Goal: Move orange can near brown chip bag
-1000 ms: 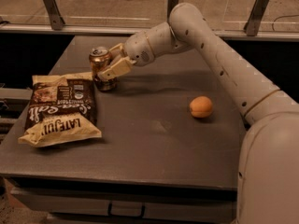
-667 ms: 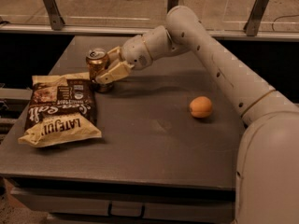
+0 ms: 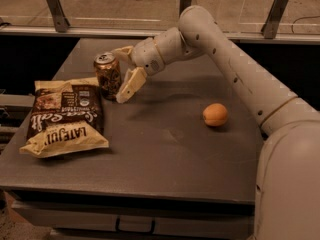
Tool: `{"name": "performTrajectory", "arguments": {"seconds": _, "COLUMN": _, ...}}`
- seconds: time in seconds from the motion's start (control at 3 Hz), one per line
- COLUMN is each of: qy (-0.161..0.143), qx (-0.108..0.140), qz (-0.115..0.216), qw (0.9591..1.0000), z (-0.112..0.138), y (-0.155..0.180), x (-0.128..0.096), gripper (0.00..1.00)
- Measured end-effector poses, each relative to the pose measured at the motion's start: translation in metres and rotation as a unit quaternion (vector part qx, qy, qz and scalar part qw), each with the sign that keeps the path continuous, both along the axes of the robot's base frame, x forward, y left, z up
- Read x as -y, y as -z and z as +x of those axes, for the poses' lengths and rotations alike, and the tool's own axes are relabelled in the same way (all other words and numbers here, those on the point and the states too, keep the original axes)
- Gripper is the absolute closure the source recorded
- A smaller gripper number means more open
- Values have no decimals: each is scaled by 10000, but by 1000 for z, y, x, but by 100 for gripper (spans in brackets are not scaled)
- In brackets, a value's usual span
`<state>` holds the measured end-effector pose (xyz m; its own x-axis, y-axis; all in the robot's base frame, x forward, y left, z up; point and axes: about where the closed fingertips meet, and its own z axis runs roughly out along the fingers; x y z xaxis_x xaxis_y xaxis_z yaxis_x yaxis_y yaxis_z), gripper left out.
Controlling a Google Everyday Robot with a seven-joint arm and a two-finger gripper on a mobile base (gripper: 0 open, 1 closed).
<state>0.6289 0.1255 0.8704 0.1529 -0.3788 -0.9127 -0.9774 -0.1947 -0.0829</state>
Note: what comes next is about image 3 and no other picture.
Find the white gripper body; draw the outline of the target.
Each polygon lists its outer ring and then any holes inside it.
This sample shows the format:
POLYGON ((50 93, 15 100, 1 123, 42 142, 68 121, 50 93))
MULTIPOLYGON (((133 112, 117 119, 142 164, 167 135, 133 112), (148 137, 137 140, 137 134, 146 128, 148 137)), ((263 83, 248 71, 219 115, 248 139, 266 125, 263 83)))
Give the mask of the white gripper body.
POLYGON ((149 76, 164 70, 164 62, 153 38, 136 44, 131 52, 131 60, 136 66, 143 67, 149 76))

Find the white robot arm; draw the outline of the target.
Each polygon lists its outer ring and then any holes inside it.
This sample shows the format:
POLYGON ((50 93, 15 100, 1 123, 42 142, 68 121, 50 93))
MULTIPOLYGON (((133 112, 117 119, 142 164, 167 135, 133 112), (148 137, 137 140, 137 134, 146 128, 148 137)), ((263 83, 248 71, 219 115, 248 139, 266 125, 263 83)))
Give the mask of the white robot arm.
POLYGON ((166 65, 207 54, 267 136, 252 240, 320 240, 320 113, 231 42, 205 8, 190 6, 176 27, 114 53, 132 66, 120 103, 166 65))

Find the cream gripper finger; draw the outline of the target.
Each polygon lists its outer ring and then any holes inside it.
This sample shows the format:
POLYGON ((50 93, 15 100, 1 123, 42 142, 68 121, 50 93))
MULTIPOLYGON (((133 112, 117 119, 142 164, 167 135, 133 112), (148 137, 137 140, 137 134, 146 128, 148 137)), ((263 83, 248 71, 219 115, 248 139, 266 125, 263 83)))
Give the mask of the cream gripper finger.
POLYGON ((147 73, 143 67, 128 69, 116 94, 116 101, 120 104, 127 102, 145 84, 146 78, 147 73))
POLYGON ((128 64, 132 64, 132 58, 131 58, 132 51, 133 51, 133 46, 125 46, 125 47, 113 49, 112 53, 118 60, 124 61, 128 64))

